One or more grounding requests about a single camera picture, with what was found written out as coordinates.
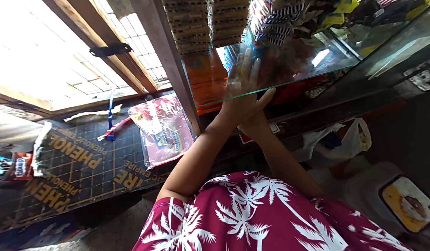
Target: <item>red snack package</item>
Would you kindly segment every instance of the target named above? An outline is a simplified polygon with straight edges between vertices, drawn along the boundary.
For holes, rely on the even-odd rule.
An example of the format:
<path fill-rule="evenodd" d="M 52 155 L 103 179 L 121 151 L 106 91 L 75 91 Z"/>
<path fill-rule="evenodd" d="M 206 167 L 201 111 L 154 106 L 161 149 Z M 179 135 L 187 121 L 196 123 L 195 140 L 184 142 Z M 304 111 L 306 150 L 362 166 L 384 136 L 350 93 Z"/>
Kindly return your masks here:
<path fill-rule="evenodd" d="M 13 180 L 29 180 L 33 177 L 32 154 L 14 152 L 12 156 Z"/>

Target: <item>white plastic bag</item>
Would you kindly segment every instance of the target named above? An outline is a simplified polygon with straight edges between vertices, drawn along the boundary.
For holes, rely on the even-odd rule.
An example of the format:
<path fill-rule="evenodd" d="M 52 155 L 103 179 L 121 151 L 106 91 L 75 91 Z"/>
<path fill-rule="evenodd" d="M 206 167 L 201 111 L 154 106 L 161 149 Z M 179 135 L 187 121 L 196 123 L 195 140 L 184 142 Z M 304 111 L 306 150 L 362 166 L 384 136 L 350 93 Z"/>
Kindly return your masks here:
<path fill-rule="evenodd" d="M 312 157 L 312 151 L 317 143 L 330 132 L 337 132 L 340 128 L 344 127 L 342 124 L 334 124 L 323 129 L 320 132 L 309 132 L 303 134 L 303 148 L 291 152 L 292 156 L 297 162 L 307 161 Z"/>
<path fill-rule="evenodd" d="M 361 151 L 368 151 L 371 147 L 371 135 L 368 126 L 362 118 L 355 118 L 354 122 L 342 139 L 342 145 L 333 150 L 317 144 L 312 158 L 307 163 L 312 168 L 330 168 L 343 161 L 351 159 Z"/>

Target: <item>palm tree print shirt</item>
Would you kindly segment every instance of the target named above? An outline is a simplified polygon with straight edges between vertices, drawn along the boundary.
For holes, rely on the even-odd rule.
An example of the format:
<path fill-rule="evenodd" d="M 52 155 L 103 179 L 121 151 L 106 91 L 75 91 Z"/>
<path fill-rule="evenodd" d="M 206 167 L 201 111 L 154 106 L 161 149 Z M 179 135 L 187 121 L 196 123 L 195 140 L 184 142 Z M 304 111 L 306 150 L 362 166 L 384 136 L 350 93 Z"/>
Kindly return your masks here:
<path fill-rule="evenodd" d="M 344 203 L 258 172 L 209 180 L 188 203 L 158 200 L 133 248 L 144 250 L 410 251 Z"/>

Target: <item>glass shelf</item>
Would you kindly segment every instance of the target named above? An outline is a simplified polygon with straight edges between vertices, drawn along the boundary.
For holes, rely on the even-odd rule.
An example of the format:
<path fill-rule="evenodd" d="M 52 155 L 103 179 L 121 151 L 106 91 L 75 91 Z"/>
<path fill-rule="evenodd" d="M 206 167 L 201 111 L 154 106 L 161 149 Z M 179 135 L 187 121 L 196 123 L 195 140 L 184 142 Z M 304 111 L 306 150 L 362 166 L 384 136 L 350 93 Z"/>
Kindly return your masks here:
<path fill-rule="evenodd" d="M 247 48 L 252 48 L 254 59 L 261 59 L 257 90 L 229 96 L 226 68 Z M 198 114 L 202 114 L 219 109 L 223 100 L 353 67 L 359 59 L 332 33 L 320 32 L 311 39 L 293 39 L 282 46 L 264 46 L 246 37 L 239 44 L 216 51 L 185 55 L 182 62 Z"/>

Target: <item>shelf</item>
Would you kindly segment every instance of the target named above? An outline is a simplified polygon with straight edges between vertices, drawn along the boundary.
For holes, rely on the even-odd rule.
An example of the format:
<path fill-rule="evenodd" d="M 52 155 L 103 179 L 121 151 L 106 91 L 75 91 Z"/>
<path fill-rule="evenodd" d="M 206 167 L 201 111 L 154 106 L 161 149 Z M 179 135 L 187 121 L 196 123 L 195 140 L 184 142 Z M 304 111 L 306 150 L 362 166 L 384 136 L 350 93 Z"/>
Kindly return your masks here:
<path fill-rule="evenodd" d="M 330 30 L 336 35 L 338 40 L 357 53 L 360 59 L 367 57 L 385 41 L 399 32 L 407 22 L 397 22 L 374 27 L 355 25 L 349 28 Z"/>
<path fill-rule="evenodd" d="M 226 63 L 226 59 L 236 60 L 236 56 L 244 53 L 246 48 L 253 49 L 254 59 L 261 59 L 258 88 L 229 97 L 225 88 L 225 67 L 229 68 L 231 64 Z M 201 115 L 218 110 L 223 100 L 353 67 L 359 59 L 332 33 L 320 32 L 311 39 L 293 39 L 282 46 L 254 44 L 246 38 L 239 44 L 218 48 L 216 51 L 183 56 L 182 62 L 198 114 Z"/>

